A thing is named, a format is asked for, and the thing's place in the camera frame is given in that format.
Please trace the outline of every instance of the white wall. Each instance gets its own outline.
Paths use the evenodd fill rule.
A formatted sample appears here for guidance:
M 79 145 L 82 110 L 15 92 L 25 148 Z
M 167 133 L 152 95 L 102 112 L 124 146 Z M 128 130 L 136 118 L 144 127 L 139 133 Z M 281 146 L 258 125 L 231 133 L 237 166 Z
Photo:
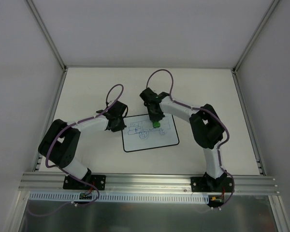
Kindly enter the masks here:
M 0 0 L 0 231 L 61 76 L 25 1 Z
M 239 79 L 267 174 L 277 177 L 290 217 L 290 0 L 279 5 Z
M 272 0 L 34 0 L 67 65 L 232 68 Z

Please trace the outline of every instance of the green eraser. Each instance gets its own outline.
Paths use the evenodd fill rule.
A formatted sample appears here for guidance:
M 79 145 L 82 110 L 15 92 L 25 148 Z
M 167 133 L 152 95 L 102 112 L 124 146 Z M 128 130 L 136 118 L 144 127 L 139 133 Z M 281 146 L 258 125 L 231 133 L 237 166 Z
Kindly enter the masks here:
M 158 127 L 160 127 L 160 123 L 159 123 L 159 122 L 153 122 L 153 127 L 154 127 L 154 128 L 158 128 Z

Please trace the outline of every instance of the black mounting bracket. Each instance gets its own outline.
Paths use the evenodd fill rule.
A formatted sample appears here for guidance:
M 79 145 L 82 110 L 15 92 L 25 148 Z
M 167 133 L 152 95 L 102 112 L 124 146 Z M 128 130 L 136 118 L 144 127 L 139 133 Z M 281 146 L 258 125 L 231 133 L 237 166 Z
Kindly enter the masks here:
M 233 190 L 233 183 L 231 177 L 226 177 L 221 182 L 219 186 L 212 189 L 209 186 L 200 185 L 200 181 L 203 177 L 191 177 L 191 191 L 192 192 L 222 192 L 222 189 L 224 188 L 225 192 L 232 192 Z
M 106 176 L 105 175 L 90 175 L 88 183 L 93 184 L 99 191 L 105 189 Z M 89 190 L 89 185 L 84 185 L 70 176 L 66 176 L 63 182 L 63 189 L 68 190 Z

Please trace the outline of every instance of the white table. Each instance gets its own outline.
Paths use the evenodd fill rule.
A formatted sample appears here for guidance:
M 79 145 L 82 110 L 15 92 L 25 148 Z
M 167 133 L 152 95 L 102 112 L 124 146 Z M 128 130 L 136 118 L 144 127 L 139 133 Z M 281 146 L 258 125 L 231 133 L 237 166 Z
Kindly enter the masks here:
M 129 116 L 146 114 L 139 94 L 145 89 L 152 68 L 69 68 L 55 119 L 76 121 L 105 108 L 105 96 L 117 83 L 125 91 L 120 101 L 129 106 Z M 211 104 L 230 131 L 230 141 L 222 147 L 225 168 L 235 175 L 259 175 L 243 112 L 230 70 L 169 69 L 174 76 L 173 96 L 195 105 Z M 166 72 L 157 73 L 149 86 L 157 93 L 169 92 Z M 120 88 L 114 89 L 114 99 Z M 121 132 L 103 131 L 78 144 L 76 156 L 96 173 L 203 174 L 203 149 L 193 139 L 190 125 L 175 117 L 180 143 L 176 146 L 126 153 Z M 40 171 L 47 169 L 45 159 Z

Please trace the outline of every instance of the cable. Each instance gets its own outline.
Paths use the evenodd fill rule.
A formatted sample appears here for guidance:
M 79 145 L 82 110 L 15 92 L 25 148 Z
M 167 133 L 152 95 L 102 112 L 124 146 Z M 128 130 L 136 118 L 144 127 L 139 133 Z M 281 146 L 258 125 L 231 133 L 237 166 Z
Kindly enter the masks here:
M 173 97 L 172 97 L 172 90 L 173 90 L 173 86 L 174 86 L 174 78 L 173 78 L 172 73 L 171 73 L 169 70 L 167 70 L 167 69 L 158 69 L 158 70 L 154 71 L 154 72 L 150 75 L 150 77 L 148 78 L 148 80 L 147 80 L 146 88 L 148 88 L 149 80 L 152 78 L 152 76 L 155 75 L 155 74 L 158 73 L 158 72 L 161 72 L 161 71 L 165 71 L 165 72 L 167 72 L 167 73 L 170 75 L 170 77 L 171 77 L 171 81 L 172 81 L 172 83 L 171 83 L 171 87 L 170 87 L 170 99 L 171 99 L 172 102 L 174 102 L 174 103 L 176 103 L 176 104 L 178 104 L 178 105 L 184 106 L 184 107 L 186 107 L 186 108 L 189 108 L 189 109 L 200 110 L 200 111 L 202 111 L 204 114 L 205 114 L 205 113 L 208 113 L 212 118 L 214 118 L 214 119 L 215 119 L 215 120 L 216 120 L 216 121 L 217 121 L 217 122 L 218 122 L 218 123 L 223 127 L 223 129 L 225 130 L 225 132 L 226 132 L 226 134 L 227 134 L 227 138 L 226 138 L 226 140 L 223 141 L 223 142 L 221 142 L 221 143 L 219 143 L 218 146 L 217 146 L 217 150 L 218 150 L 217 153 L 218 153 L 219 166 L 220 166 L 221 170 L 222 170 L 225 174 L 227 174 L 228 176 L 231 177 L 231 179 L 232 179 L 232 186 L 233 186 L 233 188 L 232 188 L 232 192 L 231 192 L 229 198 L 228 198 L 228 199 L 224 202 L 224 204 L 223 204 L 223 205 L 225 205 L 225 204 L 230 200 L 230 198 L 233 196 L 233 194 L 234 194 L 234 177 L 233 177 L 233 175 L 231 175 L 229 172 L 227 172 L 227 170 L 225 170 L 225 169 L 222 167 L 221 154 L 220 154 L 220 148 L 221 148 L 221 146 L 224 145 L 226 142 L 228 142 L 229 139 L 230 139 L 229 131 L 228 131 L 228 129 L 226 128 L 226 126 L 221 122 L 221 120 L 220 120 L 216 115 L 214 115 L 212 112 L 210 112 L 209 110 L 206 110 L 206 109 L 203 109 L 203 108 L 198 108 L 198 107 L 191 107 L 190 105 L 186 105 L 186 104 L 184 104 L 184 103 L 182 103 L 182 102 L 179 102 L 179 101 L 176 101 L 176 100 L 173 99 Z
M 124 91 L 124 86 L 123 86 L 122 84 L 116 84 L 116 85 L 114 85 L 114 86 L 113 86 L 113 87 L 108 91 L 108 93 L 107 93 L 107 95 L 106 95 L 106 101 L 107 101 L 107 98 L 108 98 L 110 92 L 111 92 L 115 87 L 117 87 L 117 86 L 121 86 L 121 92 L 120 92 L 120 94 L 118 95 L 118 97 L 117 97 L 117 98 L 112 102 L 112 104 L 111 104 L 110 106 L 106 107 L 106 108 L 105 108 L 101 113 L 99 113 L 99 114 L 96 115 L 96 116 L 88 117 L 88 118 L 85 118 L 85 119 L 79 120 L 78 122 L 74 122 L 74 123 L 72 123 L 72 124 L 66 126 L 65 128 L 63 128 L 63 129 L 58 133 L 58 135 L 54 138 L 52 144 L 50 145 L 49 150 L 48 150 L 47 155 L 46 155 L 45 165 L 46 165 L 47 168 L 53 168 L 53 167 L 56 167 L 56 165 L 49 165 L 49 164 L 48 164 L 48 161 L 49 161 L 50 153 L 52 152 L 52 149 L 53 149 L 55 143 L 57 142 L 58 138 L 59 138 L 59 137 L 60 137 L 60 136 L 61 136 L 61 135 L 62 135 L 62 134 L 63 134 L 63 133 L 68 129 L 68 128 L 71 128 L 71 127 L 73 127 L 73 126 L 75 126 L 75 125 L 77 125 L 77 124 L 80 124 L 80 123 L 83 123 L 83 122 L 87 122 L 87 121 L 92 120 L 92 119 L 96 119 L 96 118 L 100 117 L 101 115 L 103 115 L 105 112 L 107 112 L 107 111 L 108 111 L 108 110 L 109 110 L 109 109 L 110 109 L 110 108 L 111 108 L 111 107 L 116 103 L 116 101 L 118 101 L 118 99 L 121 97 L 121 95 L 122 95 L 122 93 L 123 93 L 123 91 Z M 84 206 L 87 206 L 87 205 L 93 204 L 96 200 L 99 199 L 99 197 L 100 197 L 100 192 L 99 192 L 99 190 L 98 190 L 94 185 L 92 185 L 92 184 L 90 184 L 90 183 L 87 183 L 87 182 L 85 182 L 85 181 L 83 181 L 83 180 L 80 180 L 80 179 L 76 178 L 75 176 L 69 174 L 68 172 L 66 172 L 66 171 L 63 170 L 62 168 L 59 168 L 59 169 L 60 169 L 61 171 L 63 171 L 65 174 L 69 175 L 69 176 L 70 176 L 71 178 L 73 178 L 74 180 L 77 180 L 78 182 L 80 182 L 80 183 L 82 183 L 82 184 L 85 184 L 85 185 L 90 186 L 91 188 L 93 188 L 94 190 L 96 190 L 96 192 L 97 192 L 97 194 L 98 194 L 98 196 L 97 196 L 95 199 L 93 199 L 92 201 L 90 201 L 90 202 L 88 202 L 88 203 L 86 203 L 86 204 L 75 204 L 75 206 L 84 207 Z M 55 212 L 57 212 L 58 210 L 60 210 L 60 209 L 63 208 L 64 206 L 66 206 L 66 205 L 68 205 L 68 204 L 71 204 L 71 203 L 73 203 L 73 202 L 66 202 L 66 203 L 62 204 L 61 206 L 59 206 L 59 207 L 58 207 L 57 209 L 55 209 L 54 211 L 52 211 L 52 212 L 50 212 L 50 213 L 47 213 L 47 214 L 35 214 L 35 213 L 31 212 L 30 209 L 29 209 L 29 204 L 28 204 L 28 205 L 27 205 L 27 212 L 28 212 L 30 215 L 35 216 L 35 217 L 46 217 L 46 216 L 49 216 L 49 215 L 54 214 Z

